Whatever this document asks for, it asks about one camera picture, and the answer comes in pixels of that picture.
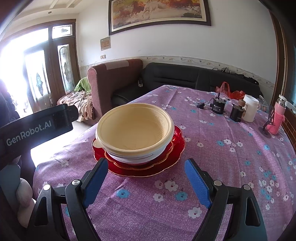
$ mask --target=pink bottle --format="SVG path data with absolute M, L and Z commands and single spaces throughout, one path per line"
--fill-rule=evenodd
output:
M 274 124 L 268 125 L 266 127 L 267 130 L 273 135 L 276 135 L 278 133 L 282 122 L 285 120 L 284 114 L 286 111 L 286 101 L 287 99 L 285 97 L 279 95 L 279 98 L 274 105 Z

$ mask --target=metal screw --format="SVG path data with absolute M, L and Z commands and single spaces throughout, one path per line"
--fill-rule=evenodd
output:
M 244 185 L 244 189 L 245 189 L 245 190 L 250 190 L 251 187 L 250 187 L 248 184 L 245 184 L 245 185 Z
M 214 181 L 214 185 L 219 187 L 219 186 L 222 185 L 222 182 L 219 181 L 219 180 L 215 180 L 215 181 Z
M 80 180 L 76 179 L 74 181 L 72 181 L 72 185 L 76 186 L 80 183 Z
M 49 184 L 46 184 L 46 185 L 43 187 L 43 189 L 44 189 L 45 191 L 47 191 L 48 189 L 50 189 L 50 185 L 49 185 Z

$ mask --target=beige bowl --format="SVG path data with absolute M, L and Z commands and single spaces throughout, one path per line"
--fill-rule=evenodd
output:
M 163 109 L 151 104 L 126 104 L 103 115 L 93 145 L 115 160 L 141 164 L 158 157 L 173 134 L 173 120 Z

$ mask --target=white jar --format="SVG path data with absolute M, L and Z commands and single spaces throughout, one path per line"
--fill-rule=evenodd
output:
M 244 112 L 242 119 L 247 122 L 253 122 L 255 114 L 258 110 L 259 101 L 250 95 L 245 95 L 244 101 L 246 102 L 246 105 L 243 107 L 243 109 L 246 112 Z

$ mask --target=plate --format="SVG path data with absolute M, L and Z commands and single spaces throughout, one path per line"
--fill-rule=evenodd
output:
M 101 157 L 108 160 L 109 171 L 125 177 L 150 177 L 175 165 L 185 148 L 185 140 L 181 129 L 175 126 L 172 141 L 165 150 L 155 159 L 143 165 L 129 165 L 113 159 L 103 148 L 95 148 L 94 158 L 98 161 Z

